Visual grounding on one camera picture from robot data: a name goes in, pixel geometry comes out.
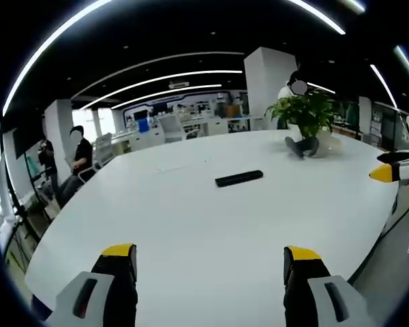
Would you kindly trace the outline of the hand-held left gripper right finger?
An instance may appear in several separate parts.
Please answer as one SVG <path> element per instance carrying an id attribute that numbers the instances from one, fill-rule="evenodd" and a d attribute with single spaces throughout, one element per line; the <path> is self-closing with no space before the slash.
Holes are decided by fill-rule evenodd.
<path id="1" fill-rule="evenodd" d="M 283 304 L 287 326 L 375 326 L 358 291 L 331 275 L 310 249 L 284 248 Z"/>

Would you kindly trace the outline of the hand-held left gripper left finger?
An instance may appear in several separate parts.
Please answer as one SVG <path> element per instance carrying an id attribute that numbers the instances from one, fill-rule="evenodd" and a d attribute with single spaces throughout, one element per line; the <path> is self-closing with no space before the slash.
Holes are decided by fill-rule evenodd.
<path id="1" fill-rule="evenodd" d="M 105 249 L 90 272 L 80 272 L 56 297 L 47 326 L 135 326 L 137 248 Z"/>

